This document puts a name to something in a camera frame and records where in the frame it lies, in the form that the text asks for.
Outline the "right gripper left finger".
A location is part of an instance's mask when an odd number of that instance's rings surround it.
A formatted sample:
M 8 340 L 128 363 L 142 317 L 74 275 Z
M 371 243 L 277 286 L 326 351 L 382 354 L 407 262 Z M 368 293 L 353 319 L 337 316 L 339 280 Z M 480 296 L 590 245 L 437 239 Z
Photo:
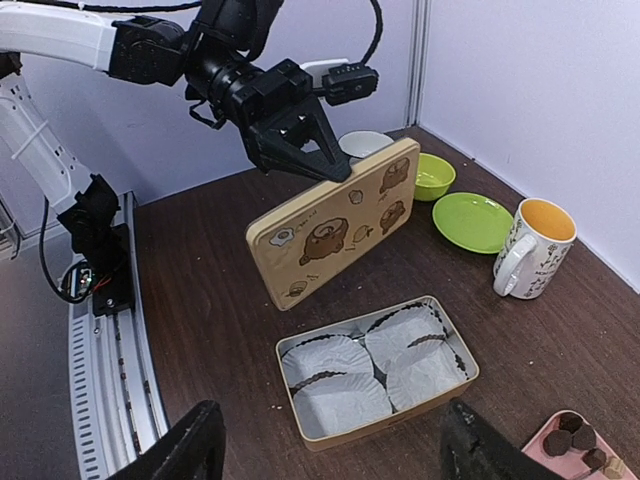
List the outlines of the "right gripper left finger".
M 204 400 L 110 479 L 222 479 L 225 451 L 226 428 L 220 405 Z

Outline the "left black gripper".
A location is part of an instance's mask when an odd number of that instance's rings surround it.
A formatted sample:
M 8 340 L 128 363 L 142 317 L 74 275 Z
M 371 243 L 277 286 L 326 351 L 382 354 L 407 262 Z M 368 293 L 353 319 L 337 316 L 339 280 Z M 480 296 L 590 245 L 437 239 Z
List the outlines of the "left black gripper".
M 224 118 L 240 129 L 248 158 L 263 172 L 345 182 L 349 157 L 338 145 L 312 77 L 290 59 L 263 71 L 224 63 Z

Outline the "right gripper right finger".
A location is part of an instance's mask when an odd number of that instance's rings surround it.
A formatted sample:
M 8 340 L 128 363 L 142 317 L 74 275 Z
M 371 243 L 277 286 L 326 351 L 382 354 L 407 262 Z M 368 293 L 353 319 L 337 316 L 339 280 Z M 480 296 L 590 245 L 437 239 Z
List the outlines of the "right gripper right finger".
M 555 478 L 461 399 L 447 404 L 441 423 L 440 472 L 441 479 Z

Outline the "bear print tin lid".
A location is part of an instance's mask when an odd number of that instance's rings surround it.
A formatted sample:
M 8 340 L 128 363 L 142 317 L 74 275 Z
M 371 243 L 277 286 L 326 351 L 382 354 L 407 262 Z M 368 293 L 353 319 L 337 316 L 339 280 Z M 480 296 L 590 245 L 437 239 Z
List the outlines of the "bear print tin lid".
M 274 305 L 287 311 L 403 226 L 420 145 L 397 140 L 343 183 L 321 182 L 253 221 L 245 238 Z

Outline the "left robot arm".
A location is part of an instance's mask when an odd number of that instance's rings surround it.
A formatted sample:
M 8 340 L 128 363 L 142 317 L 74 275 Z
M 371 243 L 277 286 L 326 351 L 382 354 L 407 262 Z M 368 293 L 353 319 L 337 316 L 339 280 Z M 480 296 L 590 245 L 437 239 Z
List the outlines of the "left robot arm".
M 200 1 L 188 29 L 159 6 L 81 7 L 71 2 L 1 5 L 1 136 L 37 182 L 74 252 L 99 273 L 128 254 L 112 225 L 118 209 L 104 178 L 65 152 L 24 89 L 24 54 L 88 66 L 139 85 L 185 80 L 193 107 L 207 105 L 208 127 L 234 124 L 248 159 L 262 171 L 343 182 L 348 156 L 298 64 L 255 65 L 280 9 L 277 1 Z

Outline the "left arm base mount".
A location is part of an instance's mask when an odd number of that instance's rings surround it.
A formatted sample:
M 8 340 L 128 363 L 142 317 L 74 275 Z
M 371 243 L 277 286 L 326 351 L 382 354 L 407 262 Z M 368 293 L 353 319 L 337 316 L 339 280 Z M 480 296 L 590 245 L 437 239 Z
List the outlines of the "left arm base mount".
M 129 227 L 114 219 L 120 211 L 111 186 L 99 174 L 75 203 L 57 216 L 71 234 L 72 250 L 80 254 L 98 277 L 93 290 L 93 314 L 112 315 L 134 304 Z

